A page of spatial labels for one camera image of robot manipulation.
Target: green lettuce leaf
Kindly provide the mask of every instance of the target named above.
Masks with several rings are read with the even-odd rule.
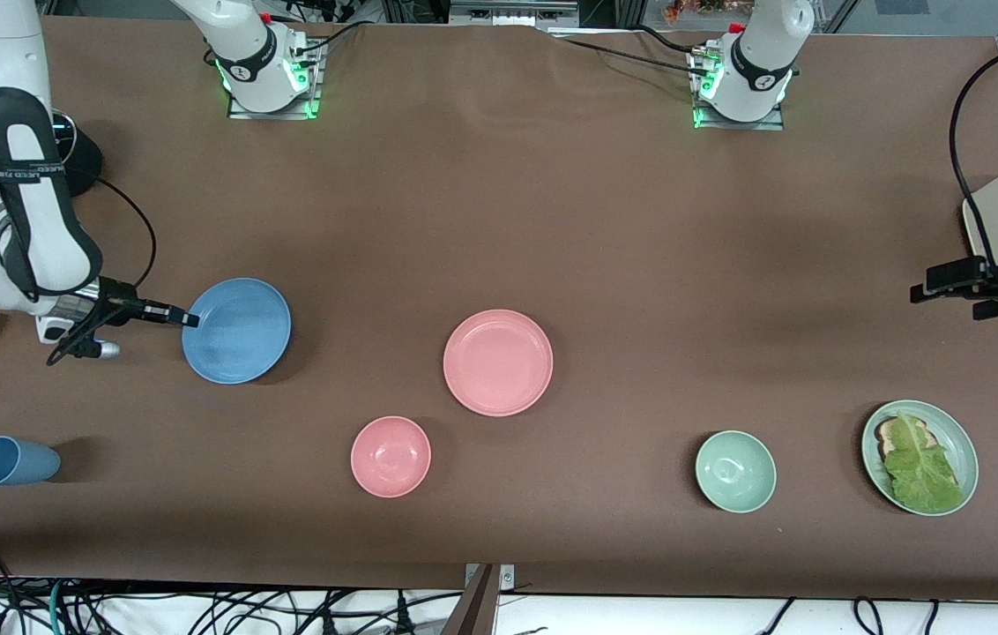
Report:
[[[883,466],[890,474],[891,494],[917,512],[939,514],[962,502],[954,469],[941,445],[926,447],[925,431],[919,419],[899,415],[890,424],[890,441],[895,449],[887,453]]]

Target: green bowl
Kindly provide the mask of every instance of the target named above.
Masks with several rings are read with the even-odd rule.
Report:
[[[764,443],[744,431],[725,430],[700,447],[696,479],[710,502],[746,514],[769,502],[778,485],[778,470]]]
[[[891,495],[890,474],[887,474],[886,467],[883,467],[883,457],[879,455],[879,439],[875,437],[875,430],[879,427],[879,423],[886,422],[887,419],[893,419],[898,415],[911,415],[922,419],[923,422],[926,422],[927,429],[934,433],[938,443],[945,447],[946,459],[950,460],[950,467],[953,467],[958,485],[962,487],[962,502],[953,510],[938,514],[919,512],[895,501],[894,496]],[[868,418],[867,425],[863,426],[860,453],[863,455],[863,467],[867,469],[867,474],[871,477],[871,482],[875,484],[875,487],[887,497],[887,501],[891,501],[911,514],[919,514],[920,516],[953,514],[970,502],[974,491],[978,489],[978,452],[973,449],[970,435],[965,434],[965,429],[958,422],[955,422],[953,417],[946,414],[945,410],[938,406],[931,406],[929,403],[905,399],[892,401],[879,407]]]

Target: pink bowl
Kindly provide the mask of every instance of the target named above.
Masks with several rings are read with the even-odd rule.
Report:
[[[522,413],[550,385],[555,354],[547,334],[514,310],[484,310],[453,331],[443,350],[448,390],[488,417]]]
[[[366,423],[350,449],[350,471],[362,489],[397,498],[417,489],[432,460],[425,430],[404,417]]]

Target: bread slice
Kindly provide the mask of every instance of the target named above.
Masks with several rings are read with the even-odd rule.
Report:
[[[879,423],[879,427],[875,429],[875,437],[879,439],[879,455],[881,455],[883,459],[887,459],[887,454],[895,450],[894,442],[890,441],[890,424],[894,421],[897,421],[897,419],[887,419],[886,422]],[[923,422],[922,419],[918,419],[918,422],[915,423],[915,425],[917,425],[919,429],[922,429],[923,435],[926,435],[926,447],[939,445],[938,437],[934,437],[933,431],[930,431],[930,429],[927,428],[926,422]],[[954,477],[954,483],[957,483],[956,476]]]

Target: blue cup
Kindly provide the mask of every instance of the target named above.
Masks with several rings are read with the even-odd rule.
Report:
[[[60,454],[51,447],[14,437],[0,437],[0,485],[42,482],[60,469]]]

